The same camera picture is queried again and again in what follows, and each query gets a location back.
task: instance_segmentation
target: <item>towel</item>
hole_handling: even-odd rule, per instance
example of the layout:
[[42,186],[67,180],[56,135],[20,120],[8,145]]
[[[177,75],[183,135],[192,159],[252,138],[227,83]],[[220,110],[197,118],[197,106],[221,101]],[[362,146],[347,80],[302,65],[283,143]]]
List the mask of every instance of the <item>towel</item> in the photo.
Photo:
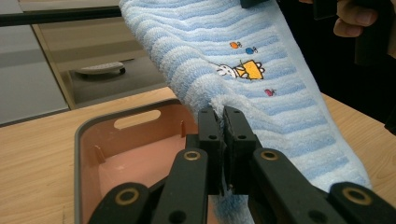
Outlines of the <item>towel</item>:
[[[121,0],[122,17],[194,117],[240,109],[263,147],[282,151],[319,189],[370,188],[275,0]],[[222,223],[253,223],[246,196],[215,197]]]

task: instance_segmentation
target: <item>table surface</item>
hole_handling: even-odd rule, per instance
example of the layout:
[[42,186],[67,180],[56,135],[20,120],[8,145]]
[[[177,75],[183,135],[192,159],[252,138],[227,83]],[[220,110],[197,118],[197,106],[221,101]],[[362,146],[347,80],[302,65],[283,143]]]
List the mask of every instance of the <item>table surface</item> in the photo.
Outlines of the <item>table surface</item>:
[[[374,191],[396,206],[396,136],[384,125],[323,95],[365,165]],[[74,142],[78,127],[104,114],[176,98],[168,89],[0,129],[0,223],[74,223]]]

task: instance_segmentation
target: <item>dark background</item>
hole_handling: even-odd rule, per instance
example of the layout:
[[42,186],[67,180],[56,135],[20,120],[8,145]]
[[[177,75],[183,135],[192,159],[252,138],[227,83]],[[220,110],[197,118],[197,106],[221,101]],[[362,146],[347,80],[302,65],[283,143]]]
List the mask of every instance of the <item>dark background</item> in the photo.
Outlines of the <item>dark background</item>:
[[378,66],[358,66],[355,39],[332,32],[336,16],[315,21],[312,5],[278,3],[320,90],[385,123],[396,106],[396,60],[389,56]]

